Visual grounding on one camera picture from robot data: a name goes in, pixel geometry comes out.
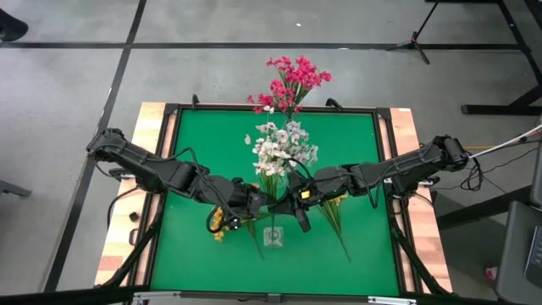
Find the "yellow artificial flower bunch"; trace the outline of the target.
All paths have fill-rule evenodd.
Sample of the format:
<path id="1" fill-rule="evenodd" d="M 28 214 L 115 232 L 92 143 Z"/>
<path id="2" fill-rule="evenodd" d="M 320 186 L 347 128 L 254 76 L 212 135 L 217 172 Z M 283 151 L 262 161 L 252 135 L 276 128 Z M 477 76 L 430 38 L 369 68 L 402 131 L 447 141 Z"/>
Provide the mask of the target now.
<path id="1" fill-rule="evenodd" d="M 222 208 L 216 208 L 213 212 L 210 229 L 213 239 L 217 242 L 222 242 L 224 239 L 225 228 L 223 226 L 224 211 Z"/>
<path id="2" fill-rule="evenodd" d="M 341 203 L 347 199 L 347 195 L 339 195 L 338 197 L 335 197 L 333 199 L 329 199 L 327 201 L 324 201 L 323 203 L 320 203 L 318 205 L 318 210 L 320 213 L 326 218 L 328 223 L 330 224 L 332 230 L 336 234 L 341 247 L 344 251 L 344 254 L 346 255 L 346 258 L 348 262 L 351 261 L 350 253 L 348 252 L 348 249 L 346 247 L 346 243 L 343 238 L 342 234 L 342 224 L 341 224 Z"/>
<path id="3" fill-rule="evenodd" d="M 263 252 L 261 247 L 259 246 L 258 240 L 257 240 L 257 228 L 256 228 L 256 221 L 254 219 L 249 219 L 246 221 L 246 229 L 249 232 L 255 247 L 257 249 L 258 256 L 264 260 Z"/>

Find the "person's shoe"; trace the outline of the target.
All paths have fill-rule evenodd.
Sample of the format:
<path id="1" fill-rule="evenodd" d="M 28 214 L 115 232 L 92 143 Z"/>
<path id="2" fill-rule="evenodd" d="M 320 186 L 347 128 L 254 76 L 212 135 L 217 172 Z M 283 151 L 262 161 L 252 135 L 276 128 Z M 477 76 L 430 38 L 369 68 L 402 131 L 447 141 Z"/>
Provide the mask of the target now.
<path id="1" fill-rule="evenodd" d="M 0 8 L 0 41 L 14 42 L 22 38 L 29 26 Z"/>

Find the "black stand frame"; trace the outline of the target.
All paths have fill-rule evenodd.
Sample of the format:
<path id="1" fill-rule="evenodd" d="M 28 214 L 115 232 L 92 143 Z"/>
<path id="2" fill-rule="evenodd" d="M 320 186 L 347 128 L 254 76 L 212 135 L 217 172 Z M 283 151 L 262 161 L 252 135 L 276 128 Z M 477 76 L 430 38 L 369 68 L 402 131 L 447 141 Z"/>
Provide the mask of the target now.
<path id="1" fill-rule="evenodd" d="M 537 84 L 507 105 L 477 105 L 463 104 L 461 112 L 466 115 L 511 115 L 511 116 L 537 116 L 542 114 L 542 106 L 533 106 L 533 103 L 542 100 L 542 70 L 537 65 L 530 48 L 525 42 L 517 23 L 512 17 L 504 0 L 496 2 L 505 18 L 512 35 L 519 46 L 519 50 L 526 58 Z"/>

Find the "grey chair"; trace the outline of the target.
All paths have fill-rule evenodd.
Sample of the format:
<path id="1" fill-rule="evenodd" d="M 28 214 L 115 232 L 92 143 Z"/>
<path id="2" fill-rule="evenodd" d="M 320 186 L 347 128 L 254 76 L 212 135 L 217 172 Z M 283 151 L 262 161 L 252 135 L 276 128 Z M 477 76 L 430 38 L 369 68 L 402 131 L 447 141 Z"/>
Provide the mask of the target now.
<path id="1" fill-rule="evenodd" d="M 511 203 L 495 290 L 509 303 L 542 305 L 542 211 Z"/>

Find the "black diagonal table strut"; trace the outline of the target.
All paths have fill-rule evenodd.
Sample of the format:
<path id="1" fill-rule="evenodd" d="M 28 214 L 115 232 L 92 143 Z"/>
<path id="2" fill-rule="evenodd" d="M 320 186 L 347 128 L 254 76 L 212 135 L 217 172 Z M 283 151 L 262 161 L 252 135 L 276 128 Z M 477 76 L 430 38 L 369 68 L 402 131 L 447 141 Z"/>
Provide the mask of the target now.
<path id="1" fill-rule="evenodd" d="M 161 221 L 155 219 L 149 225 L 148 230 L 143 237 L 135 244 L 134 249 L 128 256 L 128 258 L 121 264 L 121 266 L 114 272 L 113 276 L 102 284 L 102 287 L 118 287 L 131 271 L 134 264 L 138 261 L 142 252 L 147 247 L 149 241 L 157 234 Z"/>
<path id="2" fill-rule="evenodd" d="M 426 284 L 429 291 L 433 294 L 449 295 L 450 293 L 445 290 L 438 281 L 429 273 L 429 270 L 425 267 L 420 257 L 417 255 L 414 248 L 410 245 L 408 239 L 404 236 L 395 218 L 390 220 L 390 228 L 393 237 L 399 242 L 403 251 L 406 253 L 413 268 L 418 272 L 422 281 Z"/>

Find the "white rod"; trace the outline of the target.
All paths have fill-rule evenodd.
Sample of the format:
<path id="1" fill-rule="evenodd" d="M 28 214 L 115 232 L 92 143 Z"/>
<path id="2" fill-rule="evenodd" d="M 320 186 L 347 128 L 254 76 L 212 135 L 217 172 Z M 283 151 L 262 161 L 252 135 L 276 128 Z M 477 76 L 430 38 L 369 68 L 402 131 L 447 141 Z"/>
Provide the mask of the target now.
<path id="1" fill-rule="evenodd" d="M 509 141 L 506 141 L 506 142 L 503 142 L 503 143 L 501 143 L 499 145 L 487 148 L 487 149 L 485 149 L 485 150 L 483 150 L 481 152 L 477 152 L 474 155 L 471 155 L 469 158 L 474 159 L 474 158 L 477 158 L 477 157 L 481 157 L 481 156 L 483 156 L 485 154 L 493 153 L 493 152 L 495 152 L 495 151 L 497 151 L 499 149 L 502 149 L 502 148 L 505 148 L 505 147 L 510 147 L 512 144 L 518 144 L 519 142 L 521 142 L 521 140 L 523 138 L 527 138 L 529 136 L 532 136 L 532 135 L 538 133 L 540 130 L 542 130 L 542 124 L 536 125 L 533 129 L 521 134 L 520 136 L 516 136 L 515 138 L 512 138 Z"/>

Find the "green table mat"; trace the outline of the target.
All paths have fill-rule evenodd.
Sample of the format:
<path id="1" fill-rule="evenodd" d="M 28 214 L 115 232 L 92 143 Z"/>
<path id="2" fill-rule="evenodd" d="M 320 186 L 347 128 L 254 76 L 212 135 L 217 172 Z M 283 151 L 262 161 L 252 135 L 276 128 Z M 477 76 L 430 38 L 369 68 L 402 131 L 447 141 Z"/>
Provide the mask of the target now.
<path id="1" fill-rule="evenodd" d="M 180 118 L 176 149 L 215 175 L 255 183 L 257 157 L 244 143 L 258 138 L 265 114 L 186 110 Z M 165 202 L 151 286 L 155 290 L 306 293 L 396 296 L 395 258 L 384 201 L 374 208 L 366 197 L 341 203 L 342 234 L 351 256 L 317 208 L 308 211 L 304 233 L 292 216 L 257 222 L 264 260 L 246 229 L 217 242 L 206 229 L 211 206 L 169 194 Z M 283 227 L 283 247 L 263 245 L 265 227 Z"/>

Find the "red artificial flower bunch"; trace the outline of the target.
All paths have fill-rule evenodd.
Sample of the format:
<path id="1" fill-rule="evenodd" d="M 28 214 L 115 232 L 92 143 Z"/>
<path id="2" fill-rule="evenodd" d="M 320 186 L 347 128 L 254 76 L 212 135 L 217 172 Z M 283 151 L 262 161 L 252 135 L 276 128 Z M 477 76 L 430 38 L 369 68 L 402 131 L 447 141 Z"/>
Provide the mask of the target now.
<path id="1" fill-rule="evenodd" d="M 252 109 L 256 114 L 263 112 L 270 114 L 281 112 L 285 114 L 285 109 L 293 106 L 296 107 L 296 113 L 302 110 L 302 91 L 297 83 L 273 80 L 270 83 L 269 90 L 269 94 L 260 93 L 256 97 L 249 95 L 246 98 L 246 101 L 252 105 Z"/>
<path id="2" fill-rule="evenodd" d="M 279 78 L 270 84 L 274 100 L 287 106 L 299 104 L 312 89 L 331 82 L 333 78 L 330 72 L 320 71 L 304 56 L 295 60 L 286 56 L 271 58 L 266 65 L 276 68 L 279 73 Z"/>

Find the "black tripod stand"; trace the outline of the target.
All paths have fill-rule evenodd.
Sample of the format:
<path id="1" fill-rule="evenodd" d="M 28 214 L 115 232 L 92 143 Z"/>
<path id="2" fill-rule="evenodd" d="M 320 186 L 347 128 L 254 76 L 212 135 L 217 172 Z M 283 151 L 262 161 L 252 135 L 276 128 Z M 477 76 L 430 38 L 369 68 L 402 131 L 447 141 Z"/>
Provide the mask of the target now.
<path id="1" fill-rule="evenodd" d="M 425 64 L 430 64 L 429 58 L 426 56 L 424 50 L 422 49 L 422 47 L 418 43 L 418 37 L 420 36 L 421 32 L 424 30 L 426 24 L 429 22 L 429 19 L 431 18 L 431 16 L 433 15 L 434 11 L 437 8 L 437 6 L 439 5 L 440 0 L 434 0 L 433 3 L 434 4 L 433 4 L 432 8 L 428 12 L 425 19 L 423 20 L 423 23 L 420 25 L 418 30 L 415 30 L 412 33 L 411 38 L 408 41 L 397 43 L 397 44 L 393 45 L 392 47 L 388 47 L 388 48 L 385 49 L 385 51 L 388 52 L 388 51 L 395 51 L 395 50 L 400 50 L 400 49 L 405 49 L 405 50 L 413 49 L 413 50 L 416 50 L 419 53 L 421 59 L 423 60 L 423 62 Z"/>

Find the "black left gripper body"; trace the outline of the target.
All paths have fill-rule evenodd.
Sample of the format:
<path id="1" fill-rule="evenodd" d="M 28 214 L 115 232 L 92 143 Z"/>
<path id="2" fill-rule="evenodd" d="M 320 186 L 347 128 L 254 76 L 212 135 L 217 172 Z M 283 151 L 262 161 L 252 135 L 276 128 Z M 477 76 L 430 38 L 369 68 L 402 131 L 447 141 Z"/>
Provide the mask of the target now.
<path id="1" fill-rule="evenodd" d="M 229 207 L 243 218 L 255 219 L 260 209 L 268 205 L 269 196 L 252 184 L 237 181 L 228 199 Z"/>

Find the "grey chair leg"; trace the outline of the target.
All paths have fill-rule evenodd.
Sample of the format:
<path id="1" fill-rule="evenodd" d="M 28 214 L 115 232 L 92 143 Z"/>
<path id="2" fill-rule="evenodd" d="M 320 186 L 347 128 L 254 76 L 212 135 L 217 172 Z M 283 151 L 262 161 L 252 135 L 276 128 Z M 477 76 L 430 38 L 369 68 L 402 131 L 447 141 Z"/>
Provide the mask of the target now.
<path id="1" fill-rule="evenodd" d="M 31 191 L 21 186 L 8 183 L 7 181 L 0 180 L 0 195 L 1 194 L 13 194 L 19 197 L 28 197 L 31 194 Z"/>

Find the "white artificial flower bunch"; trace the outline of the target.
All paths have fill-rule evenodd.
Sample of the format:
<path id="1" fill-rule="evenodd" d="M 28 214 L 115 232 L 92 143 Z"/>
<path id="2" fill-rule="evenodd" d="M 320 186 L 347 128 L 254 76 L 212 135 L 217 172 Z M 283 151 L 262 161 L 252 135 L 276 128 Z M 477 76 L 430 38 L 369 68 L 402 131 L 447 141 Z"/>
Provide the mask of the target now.
<path id="1" fill-rule="evenodd" d="M 302 129 L 301 123 L 289 121 L 280 130 L 274 132 L 274 139 L 279 143 L 279 150 L 306 165 L 318 161 L 318 146 L 309 142 L 309 133 Z"/>
<path id="2" fill-rule="evenodd" d="M 289 150 L 289 134 L 273 122 L 256 125 L 260 133 L 258 138 L 245 134 L 244 143 L 252 148 L 257 156 L 253 163 L 256 175 L 266 193 L 274 199 L 279 197 L 279 186 L 286 175 L 286 165 L 291 157 Z"/>

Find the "cut crystal glass vase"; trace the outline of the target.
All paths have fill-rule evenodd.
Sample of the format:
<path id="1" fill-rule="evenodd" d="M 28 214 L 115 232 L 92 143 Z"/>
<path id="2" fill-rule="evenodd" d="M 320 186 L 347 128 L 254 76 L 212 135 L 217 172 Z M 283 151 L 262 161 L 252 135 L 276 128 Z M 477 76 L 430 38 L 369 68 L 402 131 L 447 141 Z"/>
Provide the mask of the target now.
<path id="1" fill-rule="evenodd" d="M 265 227 L 263 229 L 263 245 L 265 247 L 283 247 L 285 232 L 283 227 Z"/>

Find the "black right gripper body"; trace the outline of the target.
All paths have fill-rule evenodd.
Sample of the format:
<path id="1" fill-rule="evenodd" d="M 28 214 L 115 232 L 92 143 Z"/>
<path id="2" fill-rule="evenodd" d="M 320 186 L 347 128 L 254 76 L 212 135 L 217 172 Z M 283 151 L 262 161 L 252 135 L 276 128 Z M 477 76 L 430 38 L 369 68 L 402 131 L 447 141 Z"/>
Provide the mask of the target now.
<path id="1" fill-rule="evenodd" d="M 308 210 L 321 203 L 323 194 L 311 179 L 302 176 L 298 171 L 290 172 L 287 177 L 290 205 L 294 209 Z"/>

